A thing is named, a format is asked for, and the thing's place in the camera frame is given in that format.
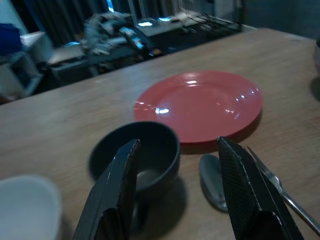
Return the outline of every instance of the background table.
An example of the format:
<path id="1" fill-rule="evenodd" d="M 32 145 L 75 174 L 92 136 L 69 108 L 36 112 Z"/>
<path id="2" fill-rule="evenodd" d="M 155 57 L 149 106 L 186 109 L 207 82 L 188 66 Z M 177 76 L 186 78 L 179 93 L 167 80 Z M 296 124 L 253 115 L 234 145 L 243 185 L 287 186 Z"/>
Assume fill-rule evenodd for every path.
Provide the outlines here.
<path id="1" fill-rule="evenodd" d="M 320 102 L 311 91 L 317 86 L 314 45 L 310 39 L 261 29 L 3 105 L 0 177 L 37 173 L 51 178 L 61 190 L 64 226 L 69 224 L 71 233 L 93 184 L 90 152 L 108 132 L 133 121 L 139 95 L 174 74 L 228 71 L 248 78 L 263 95 L 261 122 L 241 144 L 249 145 L 320 222 Z M 200 157 L 181 156 L 172 190 L 176 197 L 153 207 L 150 218 L 158 224 L 139 239 L 234 239 L 229 216 L 213 209 L 201 192 Z M 305 239 L 317 238 L 293 216 Z"/>

